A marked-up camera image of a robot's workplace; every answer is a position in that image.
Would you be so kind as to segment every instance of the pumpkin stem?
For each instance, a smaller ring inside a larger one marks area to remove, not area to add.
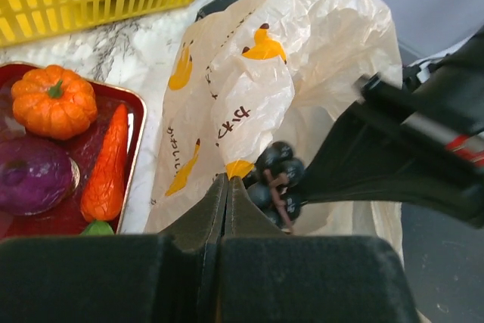
[[[62,80],[60,79],[54,86],[50,87],[47,94],[50,98],[61,98],[64,93],[61,89]]]

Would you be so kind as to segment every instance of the toy vegetable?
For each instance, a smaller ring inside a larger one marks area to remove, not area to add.
[[[114,231],[110,224],[105,221],[93,221],[81,232],[81,235],[84,236],[103,236],[106,234],[114,234]]]
[[[128,149],[128,109],[118,106],[82,193],[81,213],[87,222],[115,219],[124,201],[124,171]]]
[[[15,120],[39,136],[67,140],[85,132],[98,117],[91,84],[60,66],[27,72],[11,94]]]
[[[73,164],[54,143],[34,137],[0,142],[0,210],[15,216],[41,213],[73,187]]]

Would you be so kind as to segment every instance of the grape stem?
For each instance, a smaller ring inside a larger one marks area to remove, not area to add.
[[[287,177],[286,173],[280,173],[276,178],[274,178],[270,169],[264,170],[264,176],[268,182],[269,189],[271,190],[272,203],[274,204],[276,210],[279,212],[279,215],[281,215],[281,218],[283,219],[290,233],[293,234],[293,223],[290,221],[289,215],[287,214],[287,211],[285,209],[286,202],[281,199],[281,195],[278,192],[278,187],[280,185],[289,184],[289,178]]]

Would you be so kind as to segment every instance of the plastic shopping bag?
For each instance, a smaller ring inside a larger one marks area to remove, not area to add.
[[[145,228],[159,232],[218,173],[244,176],[273,141],[308,165],[361,75],[400,85],[395,27],[381,0],[240,0],[190,26],[163,102],[163,136]],[[400,204],[312,204],[298,234],[375,234],[402,255]]]

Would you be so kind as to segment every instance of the green leaf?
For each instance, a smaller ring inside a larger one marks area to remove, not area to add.
[[[111,228],[110,224],[105,221],[93,221],[91,222],[88,227],[85,228],[83,235],[106,235],[106,234],[114,234],[113,229]]]

